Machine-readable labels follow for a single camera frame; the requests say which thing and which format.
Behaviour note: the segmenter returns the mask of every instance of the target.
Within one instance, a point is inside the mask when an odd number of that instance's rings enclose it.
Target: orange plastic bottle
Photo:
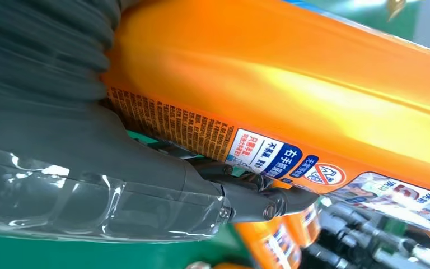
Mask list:
[[[275,181],[273,187],[288,189],[291,186]],[[301,248],[307,248],[319,237],[321,226],[315,204],[297,214],[283,216],[282,219],[289,235]]]
[[[239,223],[235,228],[261,268],[299,267],[301,250],[290,237],[282,217],[275,217],[267,222]]]
[[[282,0],[160,0],[109,58],[128,129],[430,229],[430,50]]]

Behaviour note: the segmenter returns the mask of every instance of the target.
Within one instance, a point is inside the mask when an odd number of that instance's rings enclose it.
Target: clear plastic cover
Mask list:
[[[215,235],[229,215],[228,200],[222,196],[71,171],[0,150],[0,235],[110,242],[200,240]]]

